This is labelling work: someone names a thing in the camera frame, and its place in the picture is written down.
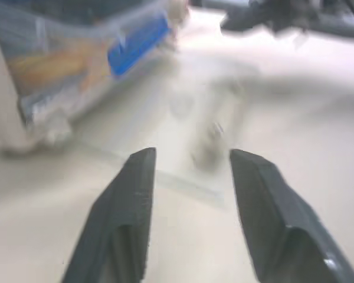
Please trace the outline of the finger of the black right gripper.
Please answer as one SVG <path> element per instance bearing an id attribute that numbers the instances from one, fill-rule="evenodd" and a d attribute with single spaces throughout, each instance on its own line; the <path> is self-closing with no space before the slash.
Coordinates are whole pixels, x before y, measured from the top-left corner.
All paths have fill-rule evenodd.
<path id="1" fill-rule="evenodd" d="M 246 31 L 257 25 L 254 11 L 250 7 L 232 9 L 226 12 L 220 27 L 227 31 Z"/>

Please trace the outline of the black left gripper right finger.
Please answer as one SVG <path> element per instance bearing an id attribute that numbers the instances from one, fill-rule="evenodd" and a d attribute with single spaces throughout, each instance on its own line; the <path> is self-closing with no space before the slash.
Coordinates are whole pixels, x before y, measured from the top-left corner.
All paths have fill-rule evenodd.
<path id="1" fill-rule="evenodd" d="M 259 283 L 354 283 L 354 269 L 277 166 L 230 151 L 238 215 Z"/>

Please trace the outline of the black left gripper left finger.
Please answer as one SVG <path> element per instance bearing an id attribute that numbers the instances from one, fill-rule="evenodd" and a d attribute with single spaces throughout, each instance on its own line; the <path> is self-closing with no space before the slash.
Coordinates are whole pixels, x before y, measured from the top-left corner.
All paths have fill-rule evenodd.
<path id="1" fill-rule="evenodd" d="M 150 238 L 156 149 L 132 153 L 93 203 L 61 283 L 141 283 Z"/>

